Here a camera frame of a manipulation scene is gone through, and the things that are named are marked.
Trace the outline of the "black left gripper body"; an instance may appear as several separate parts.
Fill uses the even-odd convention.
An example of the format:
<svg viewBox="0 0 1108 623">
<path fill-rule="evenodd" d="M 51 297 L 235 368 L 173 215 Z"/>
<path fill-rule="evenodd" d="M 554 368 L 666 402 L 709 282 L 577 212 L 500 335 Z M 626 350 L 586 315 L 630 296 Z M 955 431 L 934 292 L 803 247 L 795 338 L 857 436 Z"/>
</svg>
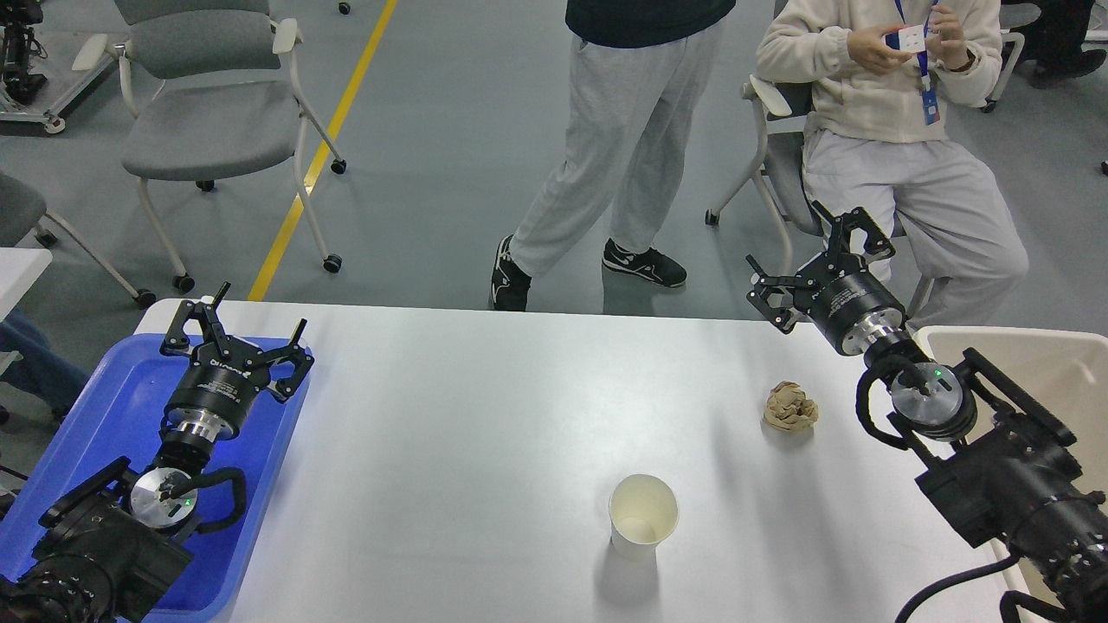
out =
<svg viewBox="0 0 1108 623">
<path fill-rule="evenodd" d="M 288 347 L 264 351 L 258 344 L 229 337 L 189 347 L 186 337 L 166 337 L 163 355 L 189 356 L 189 368 L 164 409 L 164 433 L 194 435 L 209 443 L 234 439 L 254 400 L 271 382 L 270 368 L 288 362 Z"/>
</svg>

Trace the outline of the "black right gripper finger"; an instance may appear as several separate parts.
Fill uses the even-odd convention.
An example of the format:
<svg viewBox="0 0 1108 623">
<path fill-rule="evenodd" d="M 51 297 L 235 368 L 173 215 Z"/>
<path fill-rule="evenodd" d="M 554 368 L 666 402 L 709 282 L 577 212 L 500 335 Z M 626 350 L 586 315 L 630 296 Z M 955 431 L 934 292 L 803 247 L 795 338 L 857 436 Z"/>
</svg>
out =
<svg viewBox="0 0 1108 623">
<path fill-rule="evenodd" d="M 824 256 L 829 266 L 869 266 L 875 261 L 888 261 L 897 253 L 890 238 L 871 218 L 866 210 L 848 210 L 832 215 L 820 202 L 812 202 L 812 210 L 830 225 Z M 855 229 L 863 229 L 863 252 L 852 247 Z"/>
<path fill-rule="evenodd" d="M 793 273 L 779 276 L 765 272 L 763 266 L 751 254 L 745 256 L 745 261 L 753 268 L 752 288 L 747 294 L 747 300 L 765 319 L 783 334 L 793 331 L 793 327 L 800 321 L 819 327 L 811 317 L 811 309 L 819 286 L 815 280 L 815 264 L 821 261 L 820 254 L 815 254 Z"/>
</svg>

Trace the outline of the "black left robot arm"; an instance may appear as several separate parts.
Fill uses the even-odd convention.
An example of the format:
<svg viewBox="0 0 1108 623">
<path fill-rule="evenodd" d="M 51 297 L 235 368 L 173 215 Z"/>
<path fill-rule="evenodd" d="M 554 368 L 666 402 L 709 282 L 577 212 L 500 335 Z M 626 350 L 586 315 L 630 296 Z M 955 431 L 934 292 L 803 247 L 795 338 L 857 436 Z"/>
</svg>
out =
<svg viewBox="0 0 1108 623">
<path fill-rule="evenodd" d="M 107 351 L 3 520 L 4 622 L 206 622 L 252 555 L 315 358 L 184 300 Z"/>
</svg>

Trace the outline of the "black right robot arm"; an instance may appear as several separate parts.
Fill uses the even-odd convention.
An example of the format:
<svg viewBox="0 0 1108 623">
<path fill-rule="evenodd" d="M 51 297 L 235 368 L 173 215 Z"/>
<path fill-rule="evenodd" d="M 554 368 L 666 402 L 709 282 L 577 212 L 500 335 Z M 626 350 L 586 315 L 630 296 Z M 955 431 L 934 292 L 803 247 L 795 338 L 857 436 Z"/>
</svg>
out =
<svg viewBox="0 0 1108 623">
<path fill-rule="evenodd" d="M 865 210 L 815 213 L 830 228 L 822 253 L 791 275 L 752 261 L 748 299 L 779 331 L 806 316 L 843 356 L 866 364 L 855 413 L 868 435 L 914 451 L 926 466 L 919 490 L 970 545 L 998 540 L 1008 556 L 923 588 L 897 612 L 906 622 L 946 588 L 1028 559 L 1056 606 L 1017 590 L 1001 598 L 1001 617 L 1028 611 L 1053 622 L 1104 622 L 1107 556 L 1101 491 L 1075 486 L 1073 430 L 984 357 L 966 350 L 954 366 L 935 362 L 909 335 L 906 310 L 866 263 L 894 248 Z"/>
</svg>

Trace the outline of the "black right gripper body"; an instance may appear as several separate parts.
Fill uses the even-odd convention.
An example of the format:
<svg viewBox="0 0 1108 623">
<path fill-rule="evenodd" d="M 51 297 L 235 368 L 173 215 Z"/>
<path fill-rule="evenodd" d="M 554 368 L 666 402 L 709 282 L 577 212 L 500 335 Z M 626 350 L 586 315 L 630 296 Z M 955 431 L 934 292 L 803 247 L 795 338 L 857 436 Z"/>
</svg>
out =
<svg viewBox="0 0 1108 623">
<path fill-rule="evenodd" d="M 796 274 L 793 305 L 814 321 L 837 353 L 866 354 L 876 344 L 906 343 L 905 309 L 881 280 L 852 256 L 835 268 L 818 256 Z"/>
</svg>

